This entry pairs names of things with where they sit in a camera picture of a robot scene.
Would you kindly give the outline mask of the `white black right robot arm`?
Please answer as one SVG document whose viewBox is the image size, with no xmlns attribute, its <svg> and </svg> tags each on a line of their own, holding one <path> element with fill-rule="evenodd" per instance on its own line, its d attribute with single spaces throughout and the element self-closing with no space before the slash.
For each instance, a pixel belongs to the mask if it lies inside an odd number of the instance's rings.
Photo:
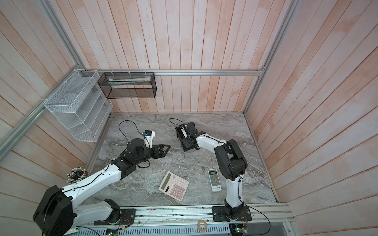
<svg viewBox="0 0 378 236">
<path fill-rule="evenodd" d="M 184 151 L 204 148 L 215 154 L 219 170 L 226 178 L 225 205 L 231 209 L 240 207 L 243 204 L 243 176 L 248 163 L 238 143 L 233 139 L 225 141 L 199 132 L 193 122 L 181 124 L 175 130 Z"/>
</svg>

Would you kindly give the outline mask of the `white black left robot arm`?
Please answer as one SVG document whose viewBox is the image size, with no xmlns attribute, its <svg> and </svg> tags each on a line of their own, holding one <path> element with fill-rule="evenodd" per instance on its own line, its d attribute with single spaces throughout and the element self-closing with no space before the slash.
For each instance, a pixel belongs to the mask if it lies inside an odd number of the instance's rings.
<svg viewBox="0 0 378 236">
<path fill-rule="evenodd" d="M 121 208 L 111 199 L 99 204 L 80 204 L 110 184 L 116 183 L 136 170 L 137 165 L 149 159 L 164 158 L 170 145 L 146 145 L 136 138 L 128 142 L 126 149 L 97 173 L 59 188 L 50 187 L 44 193 L 33 220 L 45 236 L 63 236 L 72 227 L 95 221 L 118 224 Z"/>
</svg>

